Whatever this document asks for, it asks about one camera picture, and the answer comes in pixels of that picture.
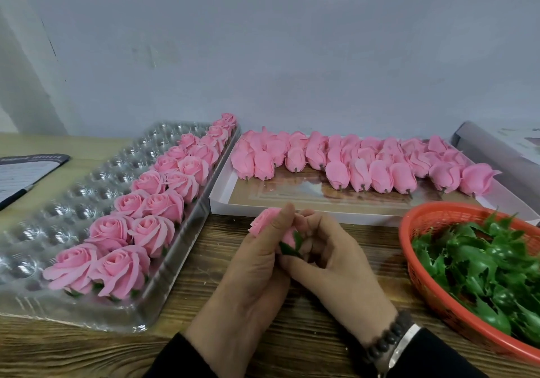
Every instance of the black sleeve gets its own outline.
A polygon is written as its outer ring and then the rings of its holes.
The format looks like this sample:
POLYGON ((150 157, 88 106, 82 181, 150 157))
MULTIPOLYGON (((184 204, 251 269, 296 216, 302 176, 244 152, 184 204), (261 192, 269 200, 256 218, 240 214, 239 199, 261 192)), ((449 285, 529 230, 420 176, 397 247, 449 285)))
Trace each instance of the black sleeve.
POLYGON ((431 331, 422 328, 401 354, 388 378, 487 378, 488 376, 446 345, 431 331))
POLYGON ((182 334, 176 334, 158 354, 143 378, 164 378, 182 374, 198 378, 218 378, 206 361, 182 334))

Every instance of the person's left hand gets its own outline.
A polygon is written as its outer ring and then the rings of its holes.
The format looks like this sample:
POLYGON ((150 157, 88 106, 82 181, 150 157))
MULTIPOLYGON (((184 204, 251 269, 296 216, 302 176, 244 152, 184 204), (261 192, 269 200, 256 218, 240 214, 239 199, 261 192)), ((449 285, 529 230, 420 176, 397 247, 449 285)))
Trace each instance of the person's left hand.
POLYGON ((248 234, 218 288, 188 327, 186 339, 220 378, 244 376, 291 283, 275 263, 275 250, 291 226, 306 233, 305 216, 313 213, 295 213, 288 203, 256 238, 248 234))

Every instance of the basket rim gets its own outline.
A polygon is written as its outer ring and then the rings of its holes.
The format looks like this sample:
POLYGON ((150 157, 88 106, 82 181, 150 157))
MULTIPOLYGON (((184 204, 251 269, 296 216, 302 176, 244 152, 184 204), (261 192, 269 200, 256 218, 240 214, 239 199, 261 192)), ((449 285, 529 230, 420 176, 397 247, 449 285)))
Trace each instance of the basket rim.
MULTIPOLYGON (((484 337, 517 355, 522 360, 540 364, 540 349, 525 344, 524 342, 521 342, 510 335, 504 334, 495 327, 487 324, 475 314, 471 313, 457 300, 450 296, 450 294, 448 294, 441 286, 439 286, 438 283, 429 275, 427 270, 422 266, 414 253, 409 231, 415 218, 421 217, 425 213, 433 211, 469 211, 476 214, 484 213, 486 217, 495 212, 493 209, 488 209, 486 207, 456 202, 428 202, 412 208, 403 216, 399 227, 400 244, 405 258, 407 259, 408 265, 412 266, 417 274, 418 279, 420 279, 420 281, 424 283, 424 285, 431 290, 431 292, 435 294, 435 296, 438 297, 444 303, 444 305, 451 310, 457 318, 459 318, 459 320, 465 322, 468 326, 482 334, 484 337)), ((508 216, 510 215, 497 212, 496 218, 501 219, 508 216)), ((517 218, 514 218, 513 223, 519 223, 520 227, 526 229, 525 231, 527 234, 540 236, 540 228, 537 228, 517 218)))

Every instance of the person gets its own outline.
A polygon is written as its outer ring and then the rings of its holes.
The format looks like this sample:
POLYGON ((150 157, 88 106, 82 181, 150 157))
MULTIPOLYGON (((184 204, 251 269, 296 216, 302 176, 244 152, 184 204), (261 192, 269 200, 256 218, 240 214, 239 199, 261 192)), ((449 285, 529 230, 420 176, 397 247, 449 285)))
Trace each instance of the person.
MULTIPOLYGON (((165 346, 145 378, 171 376, 179 366, 189 376, 244 376, 291 278, 315 294, 366 349, 388 333, 398 315, 356 240, 330 215, 296 213, 288 203, 257 237, 246 236, 185 335, 177 334, 165 346), (304 238, 303 259, 275 254, 291 226, 304 238)), ((425 328, 412 324, 400 338, 383 346, 387 350, 374 360, 380 376, 486 377, 425 328)))

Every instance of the person's right hand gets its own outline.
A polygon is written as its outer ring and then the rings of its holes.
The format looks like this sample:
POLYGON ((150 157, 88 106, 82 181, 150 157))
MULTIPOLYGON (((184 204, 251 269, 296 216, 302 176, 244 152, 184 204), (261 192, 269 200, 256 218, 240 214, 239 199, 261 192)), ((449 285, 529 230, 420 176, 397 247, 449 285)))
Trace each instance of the person's right hand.
POLYGON ((281 267, 309 289, 364 348, 374 344, 397 316, 362 248, 327 213, 307 217, 309 231, 300 253, 281 255, 281 267))

